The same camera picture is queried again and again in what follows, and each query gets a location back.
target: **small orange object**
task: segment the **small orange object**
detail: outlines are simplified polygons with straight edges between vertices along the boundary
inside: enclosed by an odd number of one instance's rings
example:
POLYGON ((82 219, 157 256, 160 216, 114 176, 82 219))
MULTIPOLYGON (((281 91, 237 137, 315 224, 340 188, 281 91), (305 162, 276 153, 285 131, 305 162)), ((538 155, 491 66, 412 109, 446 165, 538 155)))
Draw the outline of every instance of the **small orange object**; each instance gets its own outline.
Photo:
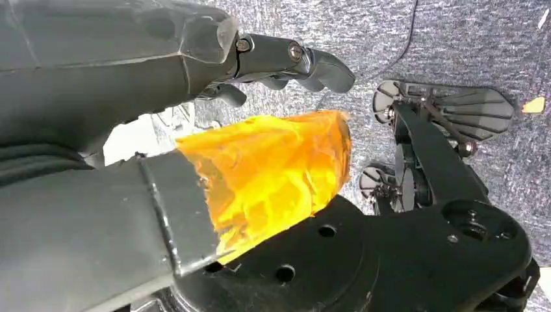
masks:
POLYGON ((522 112, 525 114, 540 114, 545 109, 545 97, 537 97, 522 107, 522 112))
POLYGON ((226 264, 323 209, 348 179, 343 113, 252 117, 177 139, 204 181, 226 264))

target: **wire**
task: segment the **wire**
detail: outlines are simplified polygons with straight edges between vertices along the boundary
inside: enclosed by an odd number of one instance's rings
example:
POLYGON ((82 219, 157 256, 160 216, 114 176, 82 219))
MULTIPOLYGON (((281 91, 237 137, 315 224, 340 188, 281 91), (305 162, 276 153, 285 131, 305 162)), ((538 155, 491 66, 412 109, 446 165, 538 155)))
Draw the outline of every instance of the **wire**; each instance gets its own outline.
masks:
POLYGON ((415 23, 415 11, 417 10, 417 4, 418 4, 418 0, 413 0, 413 5, 411 6, 411 17, 409 20, 409 30, 407 33, 407 40, 405 41, 404 48, 400 51, 400 54, 398 54, 398 56, 390 63, 388 63, 383 69, 381 69, 380 71, 377 71, 377 73, 356 82, 357 85, 365 81, 375 79, 377 76, 391 69, 394 65, 396 65, 396 63, 398 63, 398 61, 402 59, 402 57, 404 57, 405 53, 409 49, 409 46, 411 44, 411 37, 413 36, 413 24, 415 23))
MULTIPOLYGON (((360 81, 356 81, 355 85, 359 85, 366 81, 375 79, 382 73, 391 69, 394 65, 396 65, 396 63, 398 63, 404 57, 407 50, 409 49, 409 46, 411 45, 411 37, 413 36, 413 25, 415 24, 415 12, 417 11, 417 5, 418 5, 418 0, 413 0, 413 4, 411 6, 411 17, 409 19, 409 30, 407 32, 407 39, 405 41, 404 47, 402 48, 398 56, 394 58, 392 61, 390 61, 384 68, 377 71, 375 74, 367 78, 361 79, 360 81)), ((329 94, 330 92, 327 92, 324 94, 324 96, 322 96, 322 98, 318 101, 318 103, 314 107, 315 111, 319 111, 321 108, 323 108, 323 104, 324 104, 323 102, 327 99, 329 94)))

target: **robotic hand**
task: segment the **robotic hand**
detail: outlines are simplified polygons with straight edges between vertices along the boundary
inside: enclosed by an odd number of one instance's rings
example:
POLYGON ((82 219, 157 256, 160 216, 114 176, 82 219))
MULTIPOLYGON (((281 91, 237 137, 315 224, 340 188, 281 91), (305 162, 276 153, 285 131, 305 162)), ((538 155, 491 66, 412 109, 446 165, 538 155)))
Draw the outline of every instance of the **robotic hand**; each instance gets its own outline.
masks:
POLYGON ((294 79, 311 92, 327 87, 344 93, 355 81, 354 74, 334 55, 302 47, 293 40, 245 34, 236 42, 236 50, 238 68, 233 77, 207 87, 201 98, 221 98, 239 107, 246 96, 230 83, 258 81, 272 90, 281 90, 294 79))
POLYGON ((329 53, 240 37, 225 12, 182 0, 8 0, 0 12, 2 311, 113 311, 219 256, 178 151, 90 170, 82 156, 115 126, 194 98, 242 105, 234 83, 354 82, 329 53))
POLYGON ((346 92, 355 81, 332 54, 239 36, 234 18, 208 6, 18 1, 10 9, 0 23, 2 146, 50 142, 88 155, 141 114, 194 98, 241 106, 235 83, 279 90, 295 79, 313 92, 346 92))

